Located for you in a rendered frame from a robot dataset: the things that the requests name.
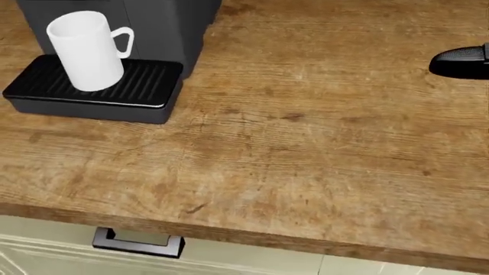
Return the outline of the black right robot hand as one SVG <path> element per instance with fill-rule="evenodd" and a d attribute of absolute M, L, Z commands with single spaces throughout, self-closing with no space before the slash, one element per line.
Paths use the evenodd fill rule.
<path fill-rule="evenodd" d="M 437 54 L 430 61 L 429 71 L 454 79 L 489 80 L 489 43 Z"/>

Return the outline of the dark grey coffee machine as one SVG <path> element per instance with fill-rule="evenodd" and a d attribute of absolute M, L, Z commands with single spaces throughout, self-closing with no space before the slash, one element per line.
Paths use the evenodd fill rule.
<path fill-rule="evenodd" d="M 16 0 L 43 54 L 3 90 L 18 111 L 106 121 L 163 124 L 203 48 L 222 0 Z M 76 11 L 97 11 L 135 32 L 125 72 L 107 89 L 75 89 L 48 39 L 47 26 Z"/>

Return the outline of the white ceramic mug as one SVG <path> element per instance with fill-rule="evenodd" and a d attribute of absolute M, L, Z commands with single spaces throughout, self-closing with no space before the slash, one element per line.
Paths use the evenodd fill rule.
<path fill-rule="evenodd" d="M 56 18 L 47 36 L 70 82 L 80 91 L 94 92 L 116 84 L 124 75 L 121 60 L 131 55 L 134 31 L 112 31 L 103 13 L 75 11 Z"/>

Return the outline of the cream cabinet drawer front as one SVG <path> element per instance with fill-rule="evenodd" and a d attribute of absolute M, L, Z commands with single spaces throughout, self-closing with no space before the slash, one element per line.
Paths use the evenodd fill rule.
<path fill-rule="evenodd" d="M 0 215 L 0 275 L 483 275 L 188 238 L 178 259 L 95 249 L 93 226 Z"/>

